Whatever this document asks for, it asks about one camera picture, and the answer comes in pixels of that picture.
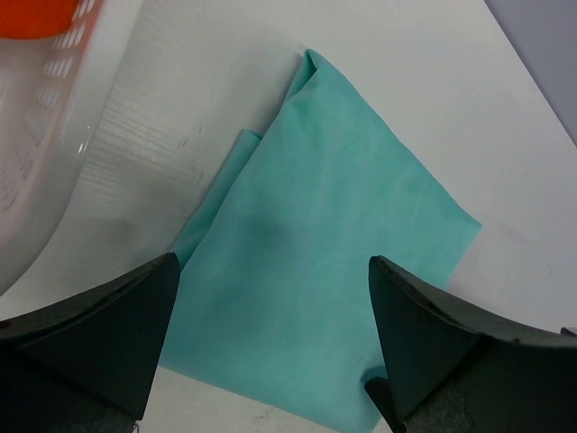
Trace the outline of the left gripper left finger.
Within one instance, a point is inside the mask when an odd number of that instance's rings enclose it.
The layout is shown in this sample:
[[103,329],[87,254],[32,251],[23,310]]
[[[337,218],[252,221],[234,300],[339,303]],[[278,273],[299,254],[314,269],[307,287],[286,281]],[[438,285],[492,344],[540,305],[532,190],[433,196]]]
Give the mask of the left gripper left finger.
[[179,286],[166,253],[1,323],[3,432],[134,432]]

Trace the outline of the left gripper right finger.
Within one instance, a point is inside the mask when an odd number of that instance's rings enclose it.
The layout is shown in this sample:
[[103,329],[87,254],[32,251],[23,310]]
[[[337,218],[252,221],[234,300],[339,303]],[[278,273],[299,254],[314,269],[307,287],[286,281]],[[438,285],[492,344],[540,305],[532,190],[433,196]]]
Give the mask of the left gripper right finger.
[[365,391],[395,432],[573,432],[576,331],[526,326],[369,262],[386,368]]

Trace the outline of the teal t shirt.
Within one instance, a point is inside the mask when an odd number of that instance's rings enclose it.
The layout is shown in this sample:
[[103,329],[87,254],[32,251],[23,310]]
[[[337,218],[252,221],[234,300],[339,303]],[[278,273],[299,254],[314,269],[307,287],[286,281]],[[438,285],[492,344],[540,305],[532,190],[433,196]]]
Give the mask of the teal t shirt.
[[380,415],[363,383],[384,372],[370,258],[441,288],[480,230],[348,79],[305,51],[268,130],[240,133],[176,242],[160,363],[370,432]]

